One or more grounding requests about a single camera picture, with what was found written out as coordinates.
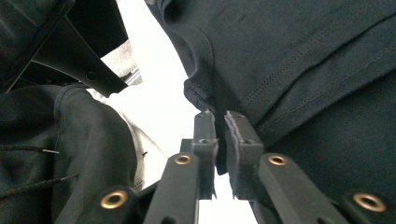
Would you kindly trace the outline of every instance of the drawstring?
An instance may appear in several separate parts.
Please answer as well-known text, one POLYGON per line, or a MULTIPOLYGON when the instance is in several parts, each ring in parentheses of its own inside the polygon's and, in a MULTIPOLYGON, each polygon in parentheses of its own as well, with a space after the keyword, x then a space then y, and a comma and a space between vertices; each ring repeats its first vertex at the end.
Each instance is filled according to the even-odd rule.
MULTIPOLYGON (((9 146, 9 145, 0 145, 0 152, 1 151, 33 151, 33 152, 43 152, 43 153, 52 153, 52 154, 59 154, 59 151, 53 151, 44 149, 42 147, 26 147, 26 146, 9 146)), ((46 189, 51 188, 52 186, 64 182, 70 178, 76 177, 77 175, 69 175, 60 178, 54 178, 51 180, 44 180, 32 185, 26 185, 17 189, 10 189, 5 192, 0 192, 0 200, 8 198, 10 196, 20 195, 24 193, 28 193, 38 189, 46 189)))

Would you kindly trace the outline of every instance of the black chair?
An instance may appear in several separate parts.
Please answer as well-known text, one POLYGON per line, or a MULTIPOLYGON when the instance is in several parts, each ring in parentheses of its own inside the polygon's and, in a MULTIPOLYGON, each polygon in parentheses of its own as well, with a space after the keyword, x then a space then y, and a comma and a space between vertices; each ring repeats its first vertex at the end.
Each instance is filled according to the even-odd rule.
POLYGON ((74 77, 104 96, 127 87, 67 19, 74 3, 0 0, 0 93, 11 90, 30 62, 74 77))

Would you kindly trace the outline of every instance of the black fabric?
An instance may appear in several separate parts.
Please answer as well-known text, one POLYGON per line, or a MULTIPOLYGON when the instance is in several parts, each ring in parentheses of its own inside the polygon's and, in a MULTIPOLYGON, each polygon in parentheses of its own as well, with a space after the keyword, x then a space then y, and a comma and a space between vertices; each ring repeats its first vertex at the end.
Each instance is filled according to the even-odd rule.
POLYGON ((74 0, 0 0, 0 93, 30 62, 74 0))
POLYGON ((126 123, 82 88, 40 86, 0 95, 0 192, 69 178, 52 189, 0 200, 0 223, 75 223, 88 202, 114 185, 132 186, 136 155, 126 123))
POLYGON ((116 0, 76 0, 67 16, 98 57, 128 39, 116 0))
MULTIPOLYGON (((329 197, 364 187, 395 203, 395 1, 157 0, 149 8, 188 73, 184 94, 215 113, 221 144, 225 111, 237 111, 267 151, 294 158, 329 197)), ((225 153, 220 145, 221 174, 225 153)))

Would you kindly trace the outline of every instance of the white surface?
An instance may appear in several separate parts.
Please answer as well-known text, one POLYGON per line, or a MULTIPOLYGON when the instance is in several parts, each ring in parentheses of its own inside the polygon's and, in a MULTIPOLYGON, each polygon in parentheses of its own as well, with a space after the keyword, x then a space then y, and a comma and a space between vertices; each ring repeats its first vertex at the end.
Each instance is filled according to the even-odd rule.
MULTIPOLYGON (((193 118, 198 113, 183 95, 187 75, 144 0, 118 2, 143 84, 111 95, 107 103, 171 156, 179 152, 181 138, 192 138, 193 118)), ((146 168, 160 176, 158 166, 146 168)), ((228 178, 216 177, 216 200, 200 201, 199 223, 257 223, 247 202, 233 200, 228 178)))

